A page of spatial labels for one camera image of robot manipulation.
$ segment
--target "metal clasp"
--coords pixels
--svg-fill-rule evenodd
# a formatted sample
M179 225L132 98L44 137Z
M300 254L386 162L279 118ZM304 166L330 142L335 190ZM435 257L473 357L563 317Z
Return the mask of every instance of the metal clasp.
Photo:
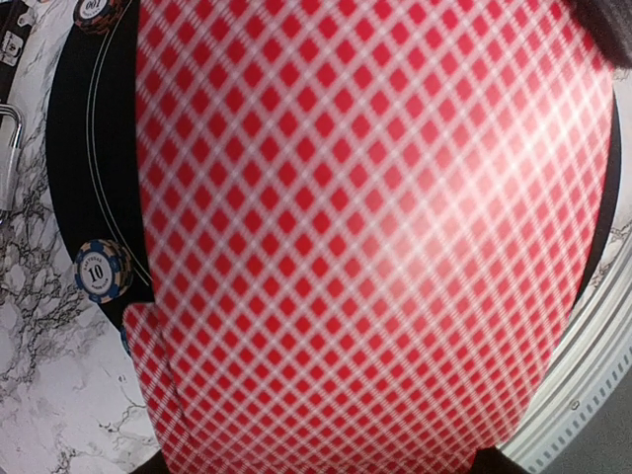
M0 104L0 118L2 117L11 119L13 131L9 139L9 153L5 155L0 165L0 225L9 217L13 209L24 127L22 113L14 106Z

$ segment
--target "poker chip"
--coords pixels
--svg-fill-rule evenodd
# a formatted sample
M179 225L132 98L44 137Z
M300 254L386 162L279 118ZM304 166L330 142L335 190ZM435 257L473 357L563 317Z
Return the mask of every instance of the poker chip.
M103 304L124 294L132 284L129 251L112 240L91 240L75 257L75 281L95 303Z
M73 19L84 33L103 35L120 18L123 7L123 0L79 0Z

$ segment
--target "diamond pattern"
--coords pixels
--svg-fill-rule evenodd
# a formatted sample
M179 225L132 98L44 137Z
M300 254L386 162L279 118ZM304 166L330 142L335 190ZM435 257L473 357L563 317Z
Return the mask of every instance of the diamond pattern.
M175 473L454 472L541 380L593 235L610 71L565 3L143 0Z

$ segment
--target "white marble tabletop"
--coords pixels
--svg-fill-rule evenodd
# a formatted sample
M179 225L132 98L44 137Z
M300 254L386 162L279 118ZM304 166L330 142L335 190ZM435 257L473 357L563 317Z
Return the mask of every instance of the white marble tabletop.
M118 332L74 286L44 162L45 111L75 0L37 5L12 99L26 143L14 215L0 231L0 473L119 474L158 449ZM616 84L622 132L632 137L632 80ZM587 291L632 229L632 150L623 148L614 225Z

